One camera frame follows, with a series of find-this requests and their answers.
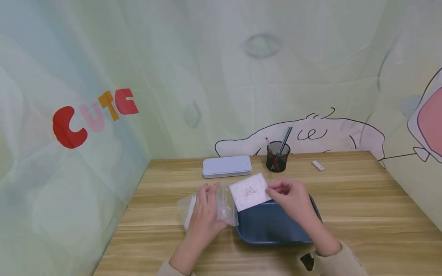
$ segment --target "hand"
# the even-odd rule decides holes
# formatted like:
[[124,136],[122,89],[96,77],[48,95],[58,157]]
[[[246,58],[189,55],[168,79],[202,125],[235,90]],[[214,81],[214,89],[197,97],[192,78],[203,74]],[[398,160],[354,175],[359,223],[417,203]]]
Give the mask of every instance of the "hand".
[[219,185],[220,182],[217,182],[210,187],[206,183],[196,192],[196,203],[185,238],[193,240],[203,249],[228,226],[217,218],[216,191]]
[[303,183],[291,179],[278,179],[269,185],[266,193],[302,227],[312,220],[318,220]]
[[316,215],[303,183],[290,179],[278,179],[269,185],[266,193],[305,230],[315,244],[319,255],[328,257],[341,251],[340,241]]
[[190,275],[199,255],[228,224],[218,220],[216,191],[220,182],[198,188],[196,203],[186,237],[173,253],[169,264],[183,275]]

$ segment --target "small white object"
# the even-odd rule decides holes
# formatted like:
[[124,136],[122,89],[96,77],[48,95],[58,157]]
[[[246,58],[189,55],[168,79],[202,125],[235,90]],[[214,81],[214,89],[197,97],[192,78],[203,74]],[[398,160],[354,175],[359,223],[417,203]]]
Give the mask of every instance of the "small white object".
[[250,157],[230,156],[205,159],[202,162],[204,178],[218,178],[251,174]]
[[191,222],[191,217],[193,214],[193,208],[195,207],[195,204],[196,204],[196,194],[192,196],[191,204],[189,206],[189,210],[187,211],[187,217],[186,220],[184,221],[184,229],[186,231],[189,228],[189,223]]
[[318,169],[318,171],[323,171],[324,170],[324,167],[321,166],[321,164],[319,164],[319,162],[316,161],[316,160],[312,161],[312,165],[315,166]]
[[266,193],[267,182],[262,173],[230,185],[238,212],[271,200]]

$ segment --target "pink cartoon mouth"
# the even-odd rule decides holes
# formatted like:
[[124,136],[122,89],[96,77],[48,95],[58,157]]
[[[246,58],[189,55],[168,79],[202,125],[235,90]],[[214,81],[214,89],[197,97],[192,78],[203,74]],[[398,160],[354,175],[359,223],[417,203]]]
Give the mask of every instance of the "pink cartoon mouth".
[[428,147],[442,156],[442,87],[422,106],[417,123]]

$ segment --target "butterfly drawing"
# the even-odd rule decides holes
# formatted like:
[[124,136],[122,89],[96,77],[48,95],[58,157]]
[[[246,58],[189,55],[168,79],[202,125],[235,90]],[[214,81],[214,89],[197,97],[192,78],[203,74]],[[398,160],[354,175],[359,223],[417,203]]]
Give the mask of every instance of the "butterfly drawing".
[[246,188],[246,197],[251,193],[256,193],[256,191],[252,187]]

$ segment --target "wooden table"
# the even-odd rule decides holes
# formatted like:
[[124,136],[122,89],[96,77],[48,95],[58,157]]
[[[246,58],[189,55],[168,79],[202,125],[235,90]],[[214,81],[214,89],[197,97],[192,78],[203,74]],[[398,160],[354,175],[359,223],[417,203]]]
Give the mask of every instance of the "wooden table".
[[[325,225],[359,257],[371,276],[442,275],[442,233],[369,152],[291,155],[271,173],[252,156],[252,174],[303,181]],[[325,167],[319,172],[310,162]],[[155,275],[184,237],[176,202],[217,179],[201,176],[201,159],[153,160],[95,275]],[[247,176],[220,178],[233,184]],[[308,248],[251,247],[223,231],[200,257],[205,275],[312,275],[299,257]]]

